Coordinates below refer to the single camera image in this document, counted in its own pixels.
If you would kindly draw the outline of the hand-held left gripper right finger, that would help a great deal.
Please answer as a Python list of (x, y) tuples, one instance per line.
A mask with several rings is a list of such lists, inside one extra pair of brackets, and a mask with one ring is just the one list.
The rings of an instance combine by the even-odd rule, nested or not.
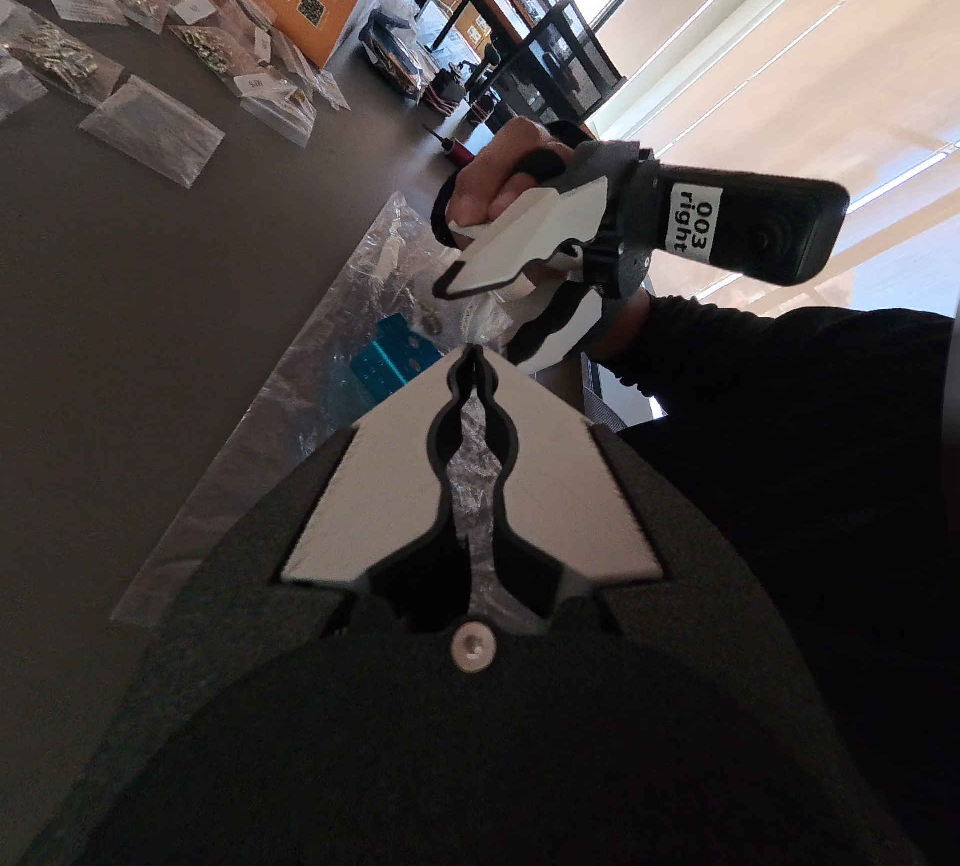
[(593, 424), (536, 380), (477, 349), (486, 441), (501, 462), (493, 558), (506, 589), (606, 589), (664, 571), (594, 440)]

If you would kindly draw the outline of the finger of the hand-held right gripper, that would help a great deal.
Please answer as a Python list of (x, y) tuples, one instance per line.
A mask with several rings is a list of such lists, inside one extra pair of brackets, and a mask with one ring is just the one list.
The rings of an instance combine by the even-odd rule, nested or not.
[(603, 297), (581, 282), (550, 281), (506, 310), (506, 359), (522, 373), (539, 373), (562, 362), (600, 322)]
[(434, 296), (451, 301), (509, 286), (530, 263), (551, 260), (563, 244), (593, 241), (607, 204), (608, 178), (600, 176), (565, 192), (529, 189), (488, 224), (453, 224), (454, 236), (470, 244), (435, 282)]

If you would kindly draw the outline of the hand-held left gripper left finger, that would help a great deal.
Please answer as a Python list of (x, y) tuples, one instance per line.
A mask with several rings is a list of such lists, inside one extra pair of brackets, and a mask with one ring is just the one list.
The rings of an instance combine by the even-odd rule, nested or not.
[(469, 582), (449, 465), (464, 441), (474, 348), (427, 368), (354, 425), (350, 441), (280, 574), (348, 591), (452, 591)]

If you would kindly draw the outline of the large clear plastic bag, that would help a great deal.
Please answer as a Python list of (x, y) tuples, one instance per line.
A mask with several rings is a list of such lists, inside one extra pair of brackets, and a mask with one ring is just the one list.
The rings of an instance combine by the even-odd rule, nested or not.
[(351, 361), (401, 315), (442, 353), (475, 343), (505, 351), (517, 325), (508, 294), (440, 301), (432, 287), (454, 258), (401, 191), (385, 202), (286, 349), (221, 451), (188, 495), (112, 611), (157, 626), (231, 528), (295, 467), (375, 402)]

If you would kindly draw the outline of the blue metal bracket large holes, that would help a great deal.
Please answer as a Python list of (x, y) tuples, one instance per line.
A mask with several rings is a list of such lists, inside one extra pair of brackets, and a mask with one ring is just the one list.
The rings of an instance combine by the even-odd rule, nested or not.
[(432, 341), (414, 332), (400, 313), (376, 324), (376, 335), (349, 362), (354, 378), (377, 404), (442, 359)]

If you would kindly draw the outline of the dark grey desk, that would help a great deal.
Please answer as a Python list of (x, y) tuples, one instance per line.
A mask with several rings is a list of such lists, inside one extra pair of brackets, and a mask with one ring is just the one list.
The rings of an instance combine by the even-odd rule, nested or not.
[(169, 31), (65, 23), (224, 139), (189, 189), (80, 129), (59, 90), (2, 124), (2, 864), (96, 748), (147, 633), (112, 612), (395, 191), (450, 170), (353, 41), (300, 149)]

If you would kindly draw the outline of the person's right hand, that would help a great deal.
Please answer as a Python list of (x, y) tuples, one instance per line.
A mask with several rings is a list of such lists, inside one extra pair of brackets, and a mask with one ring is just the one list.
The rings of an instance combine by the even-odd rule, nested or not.
[[(510, 119), (459, 174), (446, 208), (447, 221), (466, 228), (496, 220), (525, 191), (536, 186), (534, 176), (513, 171), (538, 151), (551, 152), (565, 164), (570, 164), (573, 157), (573, 149), (546, 127), (526, 117)], [(606, 334), (586, 349), (588, 357), (609, 366), (637, 340), (651, 305), (650, 293), (638, 288)]]

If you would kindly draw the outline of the red electric screwdriver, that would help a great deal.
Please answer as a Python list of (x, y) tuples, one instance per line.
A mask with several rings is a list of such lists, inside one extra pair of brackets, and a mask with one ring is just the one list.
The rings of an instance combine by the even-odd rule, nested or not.
[(435, 128), (430, 128), (426, 124), (421, 124), (426, 133), (437, 140), (440, 151), (447, 157), (450, 164), (457, 170), (463, 170), (470, 166), (476, 159), (476, 155), (460, 140), (442, 135)]

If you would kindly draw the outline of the black mesh office chair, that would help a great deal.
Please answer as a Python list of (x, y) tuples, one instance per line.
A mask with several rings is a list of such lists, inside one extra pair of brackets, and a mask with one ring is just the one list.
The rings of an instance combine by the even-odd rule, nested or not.
[(626, 82), (576, 0), (558, 0), (498, 67), (490, 87), (504, 116), (581, 128)]

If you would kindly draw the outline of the large beige roller blind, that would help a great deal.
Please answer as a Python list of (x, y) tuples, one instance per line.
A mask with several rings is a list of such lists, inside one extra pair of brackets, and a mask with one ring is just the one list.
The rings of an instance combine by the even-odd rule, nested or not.
[(774, 0), (594, 120), (666, 164), (831, 180), (827, 266), (786, 288), (658, 252), (661, 296), (775, 317), (958, 307), (959, 0)]

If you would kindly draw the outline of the dark foil bag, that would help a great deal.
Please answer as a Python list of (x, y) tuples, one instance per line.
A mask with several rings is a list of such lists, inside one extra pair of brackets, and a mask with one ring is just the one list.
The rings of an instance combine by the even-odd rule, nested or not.
[(374, 9), (359, 32), (370, 64), (402, 97), (419, 102), (432, 79), (431, 61), (408, 23), (380, 8)]

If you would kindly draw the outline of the person's black sweater torso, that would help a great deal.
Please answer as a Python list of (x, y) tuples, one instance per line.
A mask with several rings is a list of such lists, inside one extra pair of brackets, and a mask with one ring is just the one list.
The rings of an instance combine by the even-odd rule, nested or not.
[(746, 560), (928, 862), (958, 864), (958, 557), (939, 417), (762, 425), (716, 457), (678, 416), (620, 436)]

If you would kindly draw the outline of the pile of small screw bags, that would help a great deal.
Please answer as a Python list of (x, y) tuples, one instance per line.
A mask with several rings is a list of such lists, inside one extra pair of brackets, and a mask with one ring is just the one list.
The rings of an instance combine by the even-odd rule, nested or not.
[(155, 36), (165, 28), (242, 109), (304, 148), (316, 123), (314, 97), (350, 106), (335, 78), (313, 65), (277, 26), (266, 0), (50, 0), (57, 22), (2, 0), (2, 120), (57, 89), (92, 112), (80, 128), (165, 178), (190, 188), (224, 132), (186, 104), (69, 33), (65, 23)]

